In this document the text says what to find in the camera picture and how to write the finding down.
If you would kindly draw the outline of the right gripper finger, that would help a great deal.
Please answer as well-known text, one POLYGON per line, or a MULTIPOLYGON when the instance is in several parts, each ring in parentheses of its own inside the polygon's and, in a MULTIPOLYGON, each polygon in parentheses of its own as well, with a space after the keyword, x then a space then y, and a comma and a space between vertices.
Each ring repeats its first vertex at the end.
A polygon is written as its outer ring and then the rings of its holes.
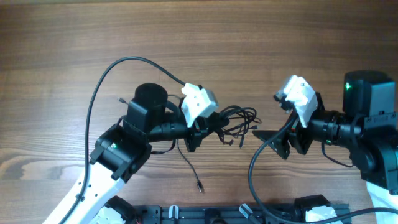
POLYGON ((286 113, 290 113, 292 111, 292 103, 290 101, 286 100, 286 96, 285 95, 277 95, 275 94, 274 99, 276 100, 276 102, 278 102, 279 106, 286 112, 286 113))
MULTIPOLYGON (((266 131, 266 130, 255 130, 252 132, 255 137, 259 138, 261 141, 268 141, 277 131, 266 131)), ((276 138, 274 138, 268 146, 271 147, 281 158, 287 159, 290 154, 289 145, 289 132, 284 131, 276 138)))

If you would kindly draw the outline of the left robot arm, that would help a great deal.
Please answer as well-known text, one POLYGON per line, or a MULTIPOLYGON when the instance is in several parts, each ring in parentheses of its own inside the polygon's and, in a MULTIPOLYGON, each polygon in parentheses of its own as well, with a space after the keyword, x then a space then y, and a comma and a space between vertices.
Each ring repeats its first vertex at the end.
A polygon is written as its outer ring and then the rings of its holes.
POLYGON ((135 215, 112 208, 110 202, 129 179, 154 154, 153 142, 185 141, 193 152, 211 133, 229 121, 217 113, 212 91, 192 84, 182 88, 184 98, 176 106, 162 86, 141 84, 129 102, 126 115, 105 131, 95 143, 88 168, 46 218, 46 223, 129 223, 135 215))

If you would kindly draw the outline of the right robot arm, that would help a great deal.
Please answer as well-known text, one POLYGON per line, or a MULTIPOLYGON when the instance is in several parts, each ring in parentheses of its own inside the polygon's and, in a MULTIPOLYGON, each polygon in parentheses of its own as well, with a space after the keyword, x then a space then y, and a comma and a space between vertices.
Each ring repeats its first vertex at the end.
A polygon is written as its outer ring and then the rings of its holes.
POLYGON ((371 197, 378 223, 397 223, 397 112, 395 81, 386 73, 357 70, 345 74, 343 111, 325 109, 321 95, 297 75, 290 76, 274 99, 290 113, 278 131, 254 131, 263 141, 253 158, 269 146, 286 159, 290 148, 305 155, 312 142, 349 150, 352 166, 371 197))

